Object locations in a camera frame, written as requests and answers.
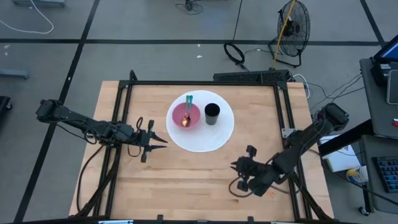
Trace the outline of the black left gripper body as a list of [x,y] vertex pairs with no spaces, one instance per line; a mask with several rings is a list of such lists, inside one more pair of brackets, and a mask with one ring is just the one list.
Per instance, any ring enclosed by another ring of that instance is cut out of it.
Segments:
[[141,150],[141,147],[144,148],[142,154],[141,154],[141,162],[142,163],[146,163],[147,161],[147,155],[149,152],[149,142],[151,139],[151,132],[152,132],[152,128],[154,125],[154,120],[150,120],[148,123],[148,127],[147,127],[147,131],[141,129],[141,125],[142,125],[143,120],[142,119],[138,119],[137,123],[136,123],[136,128],[137,128],[137,145],[139,146],[139,150]]

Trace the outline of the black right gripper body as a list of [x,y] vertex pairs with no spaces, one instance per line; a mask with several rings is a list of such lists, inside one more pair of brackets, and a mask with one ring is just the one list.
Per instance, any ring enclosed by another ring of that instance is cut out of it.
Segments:
[[257,149],[254,146],[247,146],[246,152],[248,153],[247,157],[239,157],[238,159],[246,159],[246,180],[240,180],[237,183],[237,188],[239,190],[249,190],[248,183],[254,178],[256,175],[266,171],[266,165],[261,164],[253,160],[253,157],[257,154]]

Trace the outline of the gold spoon with green handle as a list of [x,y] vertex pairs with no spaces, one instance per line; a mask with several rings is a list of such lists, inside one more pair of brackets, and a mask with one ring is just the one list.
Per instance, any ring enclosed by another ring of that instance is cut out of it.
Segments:
[[185,115],[182,118],[181,125],[186,128],[189,125],[190,118],[189,118],[189,109],[190,109],[190,95],[186,96],[185,100]]

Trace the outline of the pink plastic bowl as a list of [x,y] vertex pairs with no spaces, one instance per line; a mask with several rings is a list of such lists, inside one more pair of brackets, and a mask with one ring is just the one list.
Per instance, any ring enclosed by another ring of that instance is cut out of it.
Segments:
[[192,129],[194,128],[199,122],[201,118],[200,109],[197,105],[192,104],[192,108],[190,111],[190,122],[188,126],[182,125],[182,119],[185,117],[185,105],[186,103],[180,103],[174,107],[172,110],[172,121],[175,125],[181,129]]

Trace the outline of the black plastic cup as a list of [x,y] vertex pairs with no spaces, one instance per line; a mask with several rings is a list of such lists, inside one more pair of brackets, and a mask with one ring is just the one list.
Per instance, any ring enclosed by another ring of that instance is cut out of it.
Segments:
[[214,125],[220,114],[220,107],[216,103],[209,103],[205,106],[205,121],[208,125]]

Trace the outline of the white round plate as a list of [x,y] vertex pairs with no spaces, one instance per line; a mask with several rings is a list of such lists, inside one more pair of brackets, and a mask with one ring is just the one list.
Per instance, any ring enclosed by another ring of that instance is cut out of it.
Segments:
[[[193,95],[193,104],[200,109],[200,122],[192,129],[181,129],[172,121],[172,110],[180,103],[185,103],[186,96]],[[205,106],[216,103],[221,111],[217,122],[208,125],[205,121]],[[211,152],[228,142],[234,131],[234,114],[228,102],[220,95],[206,90],[194,90],[179,96],[171,105],[166,115],[166,127],[172,141],[190,152]]]

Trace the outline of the white box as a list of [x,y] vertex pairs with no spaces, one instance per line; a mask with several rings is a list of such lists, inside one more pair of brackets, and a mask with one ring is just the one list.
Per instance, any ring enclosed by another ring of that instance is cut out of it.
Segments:
[[347,145],[331,154],[322,156],[322,159],[332,172],[340,172],[361,166],[357,154],[351,145]]

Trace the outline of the black vented control box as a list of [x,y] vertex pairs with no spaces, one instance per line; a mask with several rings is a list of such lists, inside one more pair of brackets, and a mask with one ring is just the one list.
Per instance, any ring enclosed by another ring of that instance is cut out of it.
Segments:
[[254,72],[215,73],[216,82],[286,82],[290,78],[288,70],[262,70]]

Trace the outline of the white labelled container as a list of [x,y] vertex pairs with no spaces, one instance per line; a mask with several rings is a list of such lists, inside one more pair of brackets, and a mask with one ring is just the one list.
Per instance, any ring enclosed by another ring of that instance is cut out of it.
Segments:
[[363,184],[369,180],[367,166],[347,170],[346,178],[355,184]]

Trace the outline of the dark grey desk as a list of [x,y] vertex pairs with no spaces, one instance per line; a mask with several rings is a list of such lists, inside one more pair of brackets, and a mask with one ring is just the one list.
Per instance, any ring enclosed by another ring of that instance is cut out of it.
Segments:
[[398,119],[398,108],[386,103],[386,87],[376,85],[371,74],[372,60],[363,58],[359,64],[375,135],[398,139],[398,127],[393,125],[394,118]]
[[[367,188],[383,197],[398,203],[398,193],[387,193],[384,190],[382,180],[377,173],[373,157],[396,157],[398,158],[398,140],[364,135],[359,141],[360,149],[363,151],[363,163],[368,172]],[[371,211],[374,209],[398,215],[398,205],[394,205],[382,198],[368,193]]]

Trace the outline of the black keyboard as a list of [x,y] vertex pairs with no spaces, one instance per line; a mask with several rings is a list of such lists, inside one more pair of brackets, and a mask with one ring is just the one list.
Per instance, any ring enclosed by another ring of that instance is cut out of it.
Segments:
[[398,156],[373,157],[378,176],[387,193],[398,193]]

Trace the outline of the black floor fan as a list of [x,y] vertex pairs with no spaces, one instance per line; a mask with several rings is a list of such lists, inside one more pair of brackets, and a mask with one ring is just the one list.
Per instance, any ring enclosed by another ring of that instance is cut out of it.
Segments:
[[[310,37],[310,16],[299,0],[290,0],[278,12],[277,37],[268,43],[274,62],[297,68],[302,64],[302,53]],[[288,63],[278,55],[297,57],[298,64]]]

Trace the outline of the grey tablet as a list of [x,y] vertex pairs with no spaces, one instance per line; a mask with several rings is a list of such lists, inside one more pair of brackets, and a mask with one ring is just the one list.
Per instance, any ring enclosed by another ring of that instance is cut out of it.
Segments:
[[398,70],[389,72],[386,102],[389,105],[398,105]]

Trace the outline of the black computer monitor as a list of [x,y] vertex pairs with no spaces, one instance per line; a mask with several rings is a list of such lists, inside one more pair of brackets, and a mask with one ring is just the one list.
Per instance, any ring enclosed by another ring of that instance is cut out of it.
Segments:
[[398,40],[392,40],[386,44],[373,57],[378,63],[398,62]]

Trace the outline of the black aluminium table frame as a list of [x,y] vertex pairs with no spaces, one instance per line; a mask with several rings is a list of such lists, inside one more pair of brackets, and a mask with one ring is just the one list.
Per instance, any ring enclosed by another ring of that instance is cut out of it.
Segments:
[[[104,81],[96,104],[96,119],[111,119],[123,123],[132,121],[141,116],[162,123],[159,131],[164,138],[169,139],[166,130],[166,112],[172,98],[182,91],[203,88],[221,93],[231,101],[233,106],[238,105],[241,98],[250,103],[258,103],[257,112],[267,113],[268,121],[272,123],[272,130],[262,130],[253,127],[257,132],[253,141],[267,144],[268,152],[275,152],[282,147],[281,129],[284,127],[284,116],[288,122],[293,123],[295,117],[303,115],[306,107],[303,102],[303,88],[297,83],[286,82],[213,82],[213,81],[153,81],[129,80]],[[137,159],[129,157],[124,146],[107,147],[98,154],[93,165],[87,170],[88,178],[82,180],[82,185],[88,189],[79,194],[84,198],[94,195],[97,188],[105,182],[106,175],[111,171],[114,175],[105,185],[104,192],[86,214],[88,218],[105,218],[108,220],[130,220],[133,223],[192,223],[192,224],[217,224],[217,223],[298,223],[298,224],[357,224],[342,222],[335,218],[321,219],[321,208],[312,208],[308,199],[295,194],[282,194],[279,201],[288,218],[282,217],[280,212],[271,213],[272,202],[258,202],[257,212],[263,216],[259,218],[252,210],[246,210],[241,216],[234,215],[232,209],[227,209],[224,214],[217,210],[210,213],[210,202],[206,202],[201,210],[192,210],[188,207],[172,209],[135,209],[132,205],[123,203],[124,198],[131,198],[137,189],[137,183],[132,179],[122,182],[122,173],[127,169],[127,162],[132,161],[132,170],[141,165]]]

